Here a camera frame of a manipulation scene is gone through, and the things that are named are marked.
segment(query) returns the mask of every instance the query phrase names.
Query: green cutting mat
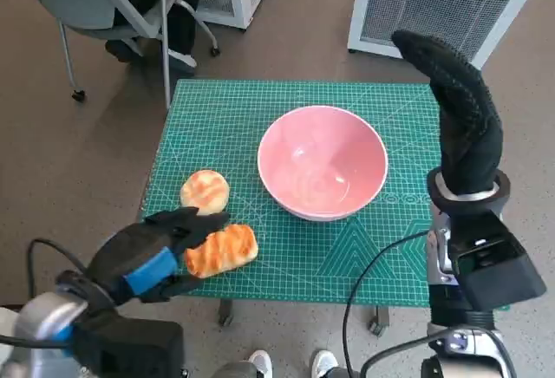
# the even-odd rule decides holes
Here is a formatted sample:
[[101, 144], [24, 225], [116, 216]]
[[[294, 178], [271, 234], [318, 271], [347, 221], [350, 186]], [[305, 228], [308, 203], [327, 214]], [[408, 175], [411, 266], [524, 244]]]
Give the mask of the green cutting mat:
[[[355, 216], [314, 223], [284, 211], [264, 189], [258, 143], [293, 108], [333, 105], [381, 135], [389, 172], [382, 192]], [[222, 173], [232, 222], [254, 229], [258, 258], [208, 279], [191, 294], [303, 302], [347, 300], [356, 278], [384, 246], [429, 226], [426, 174], [439, 165], [435, 100], [425, 85], [326, 81], [179, 81], [153, 166], [143, 215], [180, 205], [187, 177]], [[423, 238], [392, 250], [363, 282], [358, 303], [426, 306]]]

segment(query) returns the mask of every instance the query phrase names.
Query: bread roll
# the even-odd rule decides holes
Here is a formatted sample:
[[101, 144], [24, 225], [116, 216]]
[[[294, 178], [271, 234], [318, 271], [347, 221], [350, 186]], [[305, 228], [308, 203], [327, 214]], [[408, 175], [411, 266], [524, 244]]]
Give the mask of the bread roll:
[[185, 263], [198, 278], [215, 276], [250, 263], [258, 255], [254, 232], [248, 225], [228, 225], [211, 233], [200, 247], [185, 251]]
[[222, 212], [229, 199], [229, 185], [213, 170], [200, 170], [181, 187], [181, 204], [199, 208], [199, 215]]

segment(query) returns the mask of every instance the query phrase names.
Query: person's feet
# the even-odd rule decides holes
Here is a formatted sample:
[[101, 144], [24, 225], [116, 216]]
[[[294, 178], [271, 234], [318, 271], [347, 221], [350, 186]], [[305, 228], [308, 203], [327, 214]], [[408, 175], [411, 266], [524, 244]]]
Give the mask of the person's feet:
[[337, 363], [336, 357], [331, 352], [328, 350], [321, 350], [314, 358], [310, 377], [322, 378], [330, 371], [330, 369], [337, 368], [338, 366], [339, 363]]
[[180, 52], [171, 49], [170, 54], [170, 68], [178, 70], [186, 76], [194, 76], [197, 62], [191, 55], [182, 55]]
[[249, 362], [257, 367], [257, 370], [264, 375], [264, 378], [271, 378], [271, 359], [265, 350], [257, 350], [249, 356]]
[[121, 63], [130, 63], [140, 60], [140, 55], [135, 53], [122, 40], [108, 40], [106, 44], [104, 44], [104, 49]]

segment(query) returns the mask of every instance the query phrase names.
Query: grid lines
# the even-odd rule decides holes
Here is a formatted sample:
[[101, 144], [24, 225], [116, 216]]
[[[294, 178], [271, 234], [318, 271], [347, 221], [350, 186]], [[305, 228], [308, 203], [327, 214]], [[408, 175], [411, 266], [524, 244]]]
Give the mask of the grid lines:
[[[284, 113], [332, 105], [361, 116], [388, 150], [386, 183], [356, 215], [314, 223], [283, 210], [258, 176], [265, 130]], [[228, 180], [227, 211], [250, 225], [258, 258], [206, 280], [195, 296], [345, 303], [370, 259], [429, 226], [428, 170], [438, 166], [438, 113], [427, 85], [329, 81], [179, 81], [153, 165], [144, 216], [180, 205], [187, 177], [211, 168]], [[394, 249], [369, 273], [357, 303], [427, 306], [424, 238]]]

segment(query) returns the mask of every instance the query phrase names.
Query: gray chair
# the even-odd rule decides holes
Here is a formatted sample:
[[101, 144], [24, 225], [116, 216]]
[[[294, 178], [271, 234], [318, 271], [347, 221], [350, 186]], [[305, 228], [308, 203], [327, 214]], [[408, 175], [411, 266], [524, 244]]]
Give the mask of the gray chair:
[[[133, 37], [157, 38], [162, 41], [162, 60], [164, 75], [164, 95], [166, 107], [170, 107], [169, 56], [172, 50], [167, 47], [167, 12], [172, 5], [184, 7], [194, 17], [200, 27], [212, 40], [212, 55], [219, 54], [216, 38], [198, 17], [195, 10], [182, 0], [159, 0], [142, 15], [128, 0], [39, 0], [47, 11], [54, 16], [60, 28], [69, 81], [73, 86], [72, 97], [84, 101], [85, 92], [75, 82], [71, 58], [69, 56], [66, 27], [85, 36], [102, 40], [122, 40], [137, 54], [142, 55]], [[114, 10], [117, 9], [129, 25], [114, 26]]]

